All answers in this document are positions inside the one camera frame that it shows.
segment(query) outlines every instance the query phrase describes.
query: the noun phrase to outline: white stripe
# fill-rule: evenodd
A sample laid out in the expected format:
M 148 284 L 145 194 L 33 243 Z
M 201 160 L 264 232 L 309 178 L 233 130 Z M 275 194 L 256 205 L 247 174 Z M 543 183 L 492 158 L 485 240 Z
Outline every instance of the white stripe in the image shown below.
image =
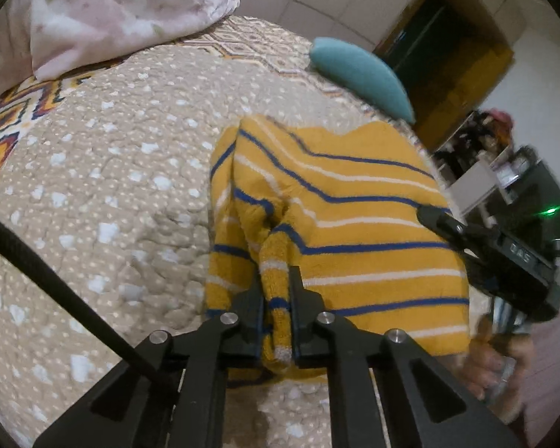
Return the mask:
M 229 196 L 230 196 L 230 184 L 228 184 L 228 186 L 222 191 L 222 193 L 218 197 L 218 200 L 216 200 L 216 202 L 215 202 L 214 217 L 216 217 L 218 215 L 218 213 L 220 212 L 220 209 L 224 205 L 224 202 L 227 200 L 227 198 Z
M 299 198 L 291 199 L 291 203 L 296 203 L 303 210 L 303 213 L 308 217 L 312 218 L 317 227 L 321 228 L 331 228 L 331 227 L 341 227 L 342 225 L 350 224 L 399 224 L 399 225 L 409 225 L 411 227 L 423 228 L 418 222 L 413 222 L 411 220 L 397 219 L 393 217 L 351 217 L 348 219 L 341 220 L 318 220 L 317 215 L 314 211 L 306 209 L 303 202 Z
M 263 261 L 263 263 L 259 265 L 260 273 L 263 273 L 267 269 L 281 269 L 282 271 L 288 272 L 288 264 L 284 261 L 269 259 L 267 261 Z
M 223 217 L 222 219 L 220 219 L 220 223 L 221 224 L 238 224 L 238 225 L 240 225 L 239 219 L 237 219 L 236 217 L 231 217 L 230 215 L 227 215 L 227 216 Z
M 260 168 L 257 165 L 255 165 L 255 163 L 251 162 L 245 155 L 235 154 L 234 159 L 238 161 L 240 164 L 251 168 L 254 172 L 259 173 L 263 178 L 265 178 L 267 184 L 274 191 L 274 193 L 279 197 L 282 196 L 282 192 L 280 191 L 280 187 L 278 186 L 276 177 L 274 177 L 270 172 L 267 172 L 263 168 Z
M 325 278 L 308 278 L 303 280 L 303 286 L 339 286 L 349 283 L 409 280 L 411 278 L 436 276 L 456 276 L 464 278 L 464 272 L 457 269 L 419 269 L 417 271 L 393 271 L 389 273 L 372 273 L 368 275 L 330 276 Z
M 206 280 L 206 283 L 214 283 L 217 284 L 219 286 L 221 286 L 222 288 L 228 290 L 229 292 L 232 293 L 238 293 L 238 292 L 244 292 L 245 289 L 235 285 L 234 283 L 231 283 L 230 281 L 226 281 L 224 278 L 220 278 L 219 276 L 213 276 L 213 275 L 208 275 Z
M 243 165 L 251 168 L 254 172 L 259 173 L 270 186 L 270 188 L 279 196 L 282 197 L 282 193 L 280 191 L 280 187 L 278 186 L 278 182 L 276 182 L 276 178 L 269 172 L 261 169 L 244 155 L 235 155 L 235 159 L 239 160 L 240 163 Z M 404 220 L 398 219 L 393 217 L 351 217 L 347 219 L 335 220 L 335 221 L 326 221 L 326 220 L 318 220 L 317 215 L 314 211 L 306 209 L 305 205 L 301 201 L 301 199 L 294 198 L 290 199 L 291 203 L 296 203 L 301 207 L 305 215 L 310 217 L 314 220 L 315 225 L 320 228 L 332 228 L 332 227 L 341 227 L 342 225 L 350 225 L 350 224 L 398 224 L 398 225 L 409 225 L 410 227 L 417 227 L 423 228 L 421 224 L 418 222 L 413 222 L 411 220 Z
M 468 332 L 468 325 L 452 325 L 449 327 L 438 327 L 436 329 L 415 330 L 407 332 L 414 339 L 424 339 L 426 337 L 437 337 L 438 335 L 448 335 L 449 333 Z
M 413 187 L 418 187 L 423 190 L 427 190 L 428 192 L 440 193 L 440 191 L 434 187 L 429 187 L 419 182 L 415 182 L 413 180 L 401 180 L 399 178 L 388 178 L 388 177 L 370 177 L 368 175 L 342 175 L 339 173 L 331 172 L 328 170 L 324 170 L 323 168 L 316 167 L 315 165 L 308 165 L 303 162 L 297 160 L 294 156 L 292 156 L 286 148 L 282 146 L 282 144 L 276 139 L 276 137 L 267 129 L 267 125 L 262 124 L 259 120 L 255 120 L 257 125 L 261 128 L 261 130 L 267 135 L 272 143 L 278 148 L 284 155 L 288 157 L 288 159 L 292 160 L 295 164 L 302 168 L 306 168 L 309 170 L 313 170 L 315 172 L 321 173 L 326 177 L 334 178 L 336 180 L 345 181 L 345 182 L 386 182 L 386 183 L 398 183 L 401 185 L 411 185 Z

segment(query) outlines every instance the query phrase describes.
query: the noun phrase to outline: finger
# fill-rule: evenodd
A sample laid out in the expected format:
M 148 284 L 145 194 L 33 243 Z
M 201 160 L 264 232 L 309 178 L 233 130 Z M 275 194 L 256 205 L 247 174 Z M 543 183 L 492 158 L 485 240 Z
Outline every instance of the finger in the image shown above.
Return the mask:
M 503 422 L 509 423 L 523 408 L 523 401 L 518 391 L 507 389 L 504 393 L 490 406 L 490 410 L 499 417 Z
M 519 367 L 528 368 L 535 357 L 535 346 L 529 335 L 514 335 L 508 344 L 508 355 L 517 360 Z
M 476 340 L 480 342 L 489 342 L 492 336 L 492 323 L 490 317 L 484 315 L 479 319 L 477 324 L 477 335 L 475 335 Z
M 463 380 L 462 384 L 470 391 L 470 393 L 472 393 L 473 396 L 479 399 L 479 401 L 482 401 L 483 398 L 485 397 L 485 390 L 481 386 L 475 384 L 474 382 Z
M 508 379 L 508 388 L 520 389 L 528 371 L 529 370 L 525 367 L 517 367 L 512 373 L 512 376 L 510 376 L 510 378 Z
M 472 341 L 469 358 L 474 364 L 489 370 L 500 371 L 504 367 L 504 359 L 488 343 Z
M 500 377 L 494 372 L 472 362 L 464 365 L 460 375 L 464 380 L 477 384 L 484 389 L 496 386 L 500 382 Z

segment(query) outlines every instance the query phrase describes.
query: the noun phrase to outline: bedspread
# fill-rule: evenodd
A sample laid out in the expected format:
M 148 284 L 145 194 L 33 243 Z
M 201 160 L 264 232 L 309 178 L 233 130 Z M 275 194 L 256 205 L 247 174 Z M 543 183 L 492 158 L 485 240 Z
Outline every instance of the bedspread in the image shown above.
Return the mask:
M 231 17 L 100 70 L 23 83 L 0 98 L 0 219 L 132 344 L 197 328 L 221 130 L 252 113 L 335 133 L 386 119 L 308 70 L 308 49 Z M 21 446 L 117 361 L 0 258 L 0 420 Z M 327 386 L 230 392 L 224 441 L 329 447 Z

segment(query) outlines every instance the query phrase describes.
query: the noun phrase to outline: pink pillow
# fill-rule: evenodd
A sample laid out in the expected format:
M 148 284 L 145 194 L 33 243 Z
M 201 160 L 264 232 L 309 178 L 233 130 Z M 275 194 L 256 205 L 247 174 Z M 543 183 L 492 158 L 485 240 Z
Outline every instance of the pink pillow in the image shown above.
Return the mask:
M 8 0 L 0 10 L 0 94 L 31 75 L 82 65 L 199 32 L 239 0 Z

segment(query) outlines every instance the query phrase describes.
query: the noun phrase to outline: metal screw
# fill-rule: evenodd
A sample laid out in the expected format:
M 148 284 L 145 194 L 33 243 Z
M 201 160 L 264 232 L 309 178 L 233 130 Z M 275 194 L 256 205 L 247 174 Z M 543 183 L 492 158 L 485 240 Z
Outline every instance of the metal screw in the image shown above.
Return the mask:
M 404 330 L 401 330 L 401 329 L 388 330 L 386 332 L 386 335 L 394 343 L 403 343 L 408 337 L 407 332 L 405 332 Z
M 168 332 L 163 330 L 156 330 L 149 334 L 149 341 L 151 343 L 164 343 L 168 340 Z
M 330 325 L 335 319 L 336 315 L 332 312 L 321 312 L 317 317 L 318 322 L 324 325 Z
M 224 325 L 234 325 L 236 322 L 239 321 L 239 316 L 234 312 L 222 313 L 220 317 L 220 321 Z

